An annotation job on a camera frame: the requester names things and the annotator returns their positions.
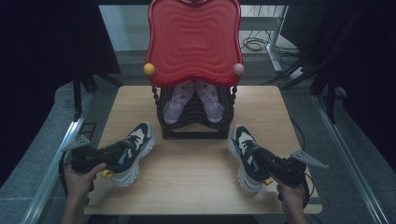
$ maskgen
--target gray floor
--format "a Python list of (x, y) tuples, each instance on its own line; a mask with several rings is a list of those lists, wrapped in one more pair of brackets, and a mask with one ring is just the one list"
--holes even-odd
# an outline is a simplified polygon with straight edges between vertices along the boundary
[[(265, 54), (244, 55), (246, 74), (240, 85), (261, 85), (278, 76)], [(141, 52), (118, 52), (122, 75), (112, 75), (125, 85), (148, 85), (141, 72)], [(117, 94), (117, 88), (101, 78), (96, 79), (99, 89), (94, 95), (85, 123), (95, 123), (92, 144), (98, 144), (106, 118)], [(367, 201), (355, 179), (351, 177), (336, 142), (318, 112), (309, 93), (312, 80), (307, 80), (290, 90), (282, 91), (290, 118), (297, 126), (295, 131), (304, 149), (320, 161), (330, 165), (329, 170), (310, 167), (311, 174), (323, 205), (317, 215), (308, 215), (310, 223), (375, 223)], [(33, 200), (44, 174), (47, 172), (56, 150), (74, 116), (72, 85), (61, 87), (56, 93), (56, 102), (51, 113), (27, 153), (11, 177), (0, 189), (0, 223), (19, 223)], [(334, 110), (336, 128), (343, 136), (347, 147), (360, 168), (369, 189), (378, 199), (389, 223), (396, 223), (396, 175), (386, 164), (359, 127), (337, 101)], [(39, 223), (57, 223), (64, 209), (64, 193), (57, 184), (51, 193)], [(101, 223), (192, 223), (197, 217), (119, 217)], [(284, 223), (283, 215), (257, 215), (252, 217), (200, 217), (201, 223)], [(90, 223), (99, 223), (91, 219)]]

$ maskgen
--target yellow ball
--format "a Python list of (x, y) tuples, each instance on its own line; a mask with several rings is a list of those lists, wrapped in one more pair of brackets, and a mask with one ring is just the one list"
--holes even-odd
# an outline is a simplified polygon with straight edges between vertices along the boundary
[(143, 71), (145, 72), (146, 75), (150, 76), (154, 74), (155, 67), (152, 63), (146, 63), (145, 66), (143, 66)]

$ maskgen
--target human hand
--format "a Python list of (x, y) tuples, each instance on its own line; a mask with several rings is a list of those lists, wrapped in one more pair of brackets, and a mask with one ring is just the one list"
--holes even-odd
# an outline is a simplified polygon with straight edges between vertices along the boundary
[(91, 169), (87, 174), (77, 173), (71, 165), (64, 167), (64, 180), (67, 187), (67, 197), (84, 202), (90, 192), (92, 181), (96, 174), (105, 169), (106, 164), (101, 163)]
[(277, 191), (282, 194), (282, 209), (288, 218), (288, 223), (306, 223), (304, 216), (305, 190), (303, 184), (289, 186), (272, 174), (271, 177), (277, 182)]

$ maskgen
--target red shelf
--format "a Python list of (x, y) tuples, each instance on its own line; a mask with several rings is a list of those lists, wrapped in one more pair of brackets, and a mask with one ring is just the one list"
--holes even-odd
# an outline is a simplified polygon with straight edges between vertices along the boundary
[(238, 84), (240, 6), (236, 0), (154, 0), (149, 7), (148, 76), (160, 88), (187, 80), (219, 87)]

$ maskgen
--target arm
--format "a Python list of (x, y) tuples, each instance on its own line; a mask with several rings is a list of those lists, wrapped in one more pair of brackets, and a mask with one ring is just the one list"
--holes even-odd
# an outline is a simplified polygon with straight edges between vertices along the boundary
[(64, 168), (67, 200), (62, 224), (79, 224), (84, 222), (85, 200), (88, 197), (91, 182), (96, 178), (96, 174), (105, 169), (105, 167), (106, 164), (101, 163), (87, 174), (75, 172), (70, 165)]
[(306, 224), (304, 215), (304, 186), (300, 184), (296, 187), (288, 186), (275, 176), (271, 177), (278, 183), (277, 191), (282, 194), (282, 209), (286, 214), (288, 224)]

